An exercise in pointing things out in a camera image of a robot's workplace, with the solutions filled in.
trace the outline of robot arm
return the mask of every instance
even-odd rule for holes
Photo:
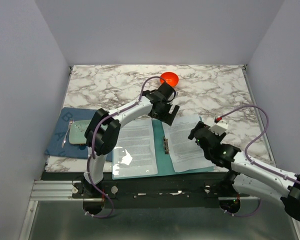
[[[110,111],[105,111],[102,108],[96,111],[84,134],[86,145],[88,146],[88,154],[91,155],[92,151],[96,153],[96,158],[91,159],[89,162],[89,171],[94,184],[98,184],[104,177],[103,169],[107,154],[116,146],[119,131],[122,127],[143,115],[148,115],[171,126],[179,110],[179,106],[176,105],[172,113],[169,113],[172,107],[172,100],[170,100],[170,98],[173,94],[175,97],[176,91],[173,87],[164,82],[156,90],[144,91],[142,97],[135,102],[130,102]],[[108,119],[106,119],[98,129],[93,149],[94,131],[100,121],[105,118]],[[88,170],[84,173],[84,177],[88,183],[91,184]]]
[[[188,138],[195,138],[207,160],[229,170],[223,185],[231,185],[239,194],[279,204],[287,214],[300,221],[300,174],[278,169],[251,156],[250,161],[239,148],[221,143],[227,129],[228,123],[223,120],[212,127],[200,121]]]

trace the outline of screw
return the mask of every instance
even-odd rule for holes
[[[111,188],[111,193],[116,194],[118,192],[118,188],[116,186],[113,186]]]
[[[77,194],[79,192],[79,190],[76,187],[73,187],[72,190],[71,190],[71,192],[73,194]]]
[[[205,191],[207,194],[210,193],[210,191],[211,191],[210,186],[209,186],[209,185],[206,185],[206,186],[204,187],[204,191]]]

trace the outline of blue mat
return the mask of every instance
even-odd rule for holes
[[[87,159],[88,148],[86,145],[72,145],[69,143],[69,133],[66,138],[64,147],[62,142],[66,135],[69,121],[72,118],[74,121],[91,120],[96,110],[64,107],[61,110],[59,119],[56,123],[53,135],[51,137],[48,148],[45,150],[46,155],[66,157],[73,159]],[[112,162],[112,152],[110,152],[106,161]]]

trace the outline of marble surface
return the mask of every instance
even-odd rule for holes
[[[174,72],[179,76],[175,87],[178,96],[173,104],[180,105],[177,116],[199,114],[208,125],[214,118],[236,107],[251,104],[241,66],[237,65],[75,65],[69,81],[63,107],[110,110],[127,104],[140,94],[143,82],[151,76]],[[145,90],[160,86],[152,79]],[[237,111],[225,120],[229,122],[224,143],[244,149],[261,130],[254,109]],[[266,145],[260,139],[249,148],[249,154],[275,166]],[[51,156],[48,172],[83,172],[87,160]],[[111,163],[104,167],[111,172]],[[214,171],[226,171],[215,167]]]

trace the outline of white wall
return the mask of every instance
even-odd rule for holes
[[[0,0],[0,240],[18,239],[69,67],[33,0]]]
[[[286,0],[248,65],[257,104],[280,168],[300,172],[300,0]]]
[[[283,0],[35,0],[70,64],[246,64]]]

